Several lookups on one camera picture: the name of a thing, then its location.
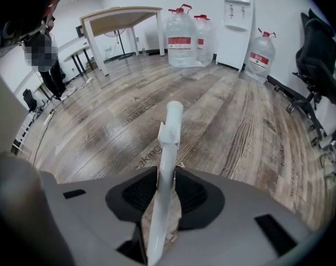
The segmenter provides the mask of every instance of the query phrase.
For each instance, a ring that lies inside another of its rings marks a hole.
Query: white pole
[[[162,256],[167,235],[170,200],[174,180],[174,170],[180,144],[180,132],[183,118],[183,105],[171,101],[167,105],[166,124],[161,123],[158,140],[162,145],[162,159],[158,179],[158,188],[152,215],[148,241],[148,265],[155,265]]]

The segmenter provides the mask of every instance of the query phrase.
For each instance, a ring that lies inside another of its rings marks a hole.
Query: red label
[[[187,37],[168,38],[168,44],[191,44],[191,38]]]
[[[262,62],[262,63],[264,63],[266,65],[268,64],[268,59],[267,58],[265,58],[265,57],[263,57],[261,55],[258,55],[258,54],[254,53],[254,52],[252,52],[250,54],[250,57],[257,59],[257,60],[259,60],[260,62]]]

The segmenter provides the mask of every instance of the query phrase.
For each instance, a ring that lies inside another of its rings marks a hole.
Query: table leg
[[[48,100],[51,100],[48,94],[45,92],[45,90],[42,88],[42,85],[40,86],[40,90],[43,92],[43,94],[46,96]]]
[[[104,61],[102,60],[102,56],[100,54],[99,48],[97,47],[97,44],[95,42],[95,37],[92,32],[91,24],[90,21],[85,21],[85,29],[86,29],[86,34],[88,37],[88,43],[90,45],[91,51],[94,55],[95,61],[99,69],[103,72],[105,76],[108,76],[108,71],[106,69],[106,66],[104,64]]]
[[[138,45],[137,45],[137,40],[136,40],[136,34],[135,34],[134,27],[131,28],[131,33],[132,33],[132,36],[133,36],[133,42],[135,43],[136,55],[139,56]]]
[[[77,57],[77,60],[78,60],[78,62],[79,62],[80,68],[83,70],[83,73],[86,73],[86,71],[85,71],[85,69],[84,69],[84,67],[83,67],[83,64],[81,63],[81,61],[80,61],[80,59],[79,59],[78,54],[76,54],[76,57]]]
[[[81,70],[80,70],[80,68],[77,64],[77,61],[75,61],[74,55],[72,55],[72,59],[73,59],[73,62],[75,64],[75,66],[77,67],[77,70],[78,70],[79,74],[83,77],[83,73],[81,72]]]
[[[87,54],[86,50],[84,49],[83,52],[84,52],[84,54],[85,54],[86,60],[88,61],[91,70],[94,71],[94,67],[93,67],[92,64],[91,64],[91,61],[90,61],[90,59],[89,59],[89,57],[88,57],[88,54]]]
[[[161,12],[157,13],[157,31],[158,31],[158,40],[159,40],[159,51],[161,56],[165,55],[164,52],[164,40],[163,40],[163,27],[162,27],[162,17]]]

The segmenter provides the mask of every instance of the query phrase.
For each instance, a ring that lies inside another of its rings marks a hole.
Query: person
[[[47,28],[45,29],[44,34],[49,38],[51,38],[50,31],[53,29],[54,21],[55,18],[52,17],[47,24]],[[61,71],[58,59],[49,71],[40,72],[40,75],[45,86],[50,90],[50,92],[54,95],[54,98],[57,100],[63,101],[76,91],[76,87],[66,89],[66,85],[63,83],[63,73]]]

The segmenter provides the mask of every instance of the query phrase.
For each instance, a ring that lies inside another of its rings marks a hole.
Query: chair wheel
[[[289,105],[287,108],[286,108],[286,111],[291,114],[293,111],[294,111],[294,106],[293,105]]]
[[[318,137],[315,137],[315,138],[312,140],[311,144],[312,144],[312,147],[316,147],[316,146],[318,146],[318,145],[319,145],[319,139],[318,139]]]

